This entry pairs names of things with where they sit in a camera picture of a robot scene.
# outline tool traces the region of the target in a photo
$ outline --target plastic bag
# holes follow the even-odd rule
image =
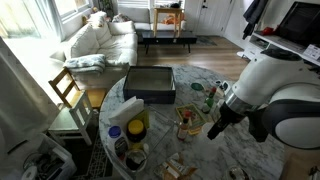
[[[165,180],[190,179],[197,170],[195,167],[183,165],[183,158],[180,153],[170,156],[165,162],[154,169],[154,173]]]

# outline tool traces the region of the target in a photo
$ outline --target white robot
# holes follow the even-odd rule
[[[226,92],[220,113],[209,139],[248,116],[257,141],[269,133],[295,148],[320,148],[320,79],[290,51],[261,52]]]

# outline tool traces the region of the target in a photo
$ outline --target round table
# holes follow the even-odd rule
[[[213,71],[189,65],[161,65],[173,68],[176,99],[174,104],[152,104],[160,113],[172,121],[179,117],[175,107],[193,103],[201,107],[206,94],[195,91],[190,85],[193,82],[212,87],[216,80],[227,80],[226,77]],[[200,141],[197,136],[189,137],[187,142],[181,142],[176,137],[177,127],[169,132],[169,140],[162,143],[150,153],[145,169],[132,177],[114,163],[115,159],[107,150],[108,116],[122,103],[123,85],[125,78],[118,81],[104,99],[100,111],[99,130],[100,137],[108,157],[114,167],[126,179],[155,179],[154,167],[161,164],[172,154],[180,152],[184,158],[184,165],[196,167],[192,179],[221,179],[224,172],[232,165],[242,167],[254,179],[278,179],[283,168],[284,146],[273,137],[268,136],[263,143],[258,143],[249,134],[249,121],[244,119],[241,123],[229,125],[219,138],[212,142]]]

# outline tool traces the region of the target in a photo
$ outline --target curtain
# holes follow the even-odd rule
[[[58,42],[63,41],[65,39],[65,35],[63,32],[62,21],[61,18],[59,18],[60,14],[53,0],[36,0],[35,3],[39,9],[39,13],[37,14],[42,17],[42,24],[44,24],[46,28],[40,34],[45,38],[53,38]]]
[[[0,82],[0,129],[5,142],[0,152],[3,149],[9,152],[22,141],[47,130],[58,108],[1,37]]]

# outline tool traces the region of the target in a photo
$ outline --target jar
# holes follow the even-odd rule
[[[119,159],[123,160],[128,151],[129,143],[126,135],[119,126],[112,126],[108,131],[107,147]]]
[[[128,124],[127,137],[132,142],[140,142],[147,135],[147,130],[141,120],[132,120]]]

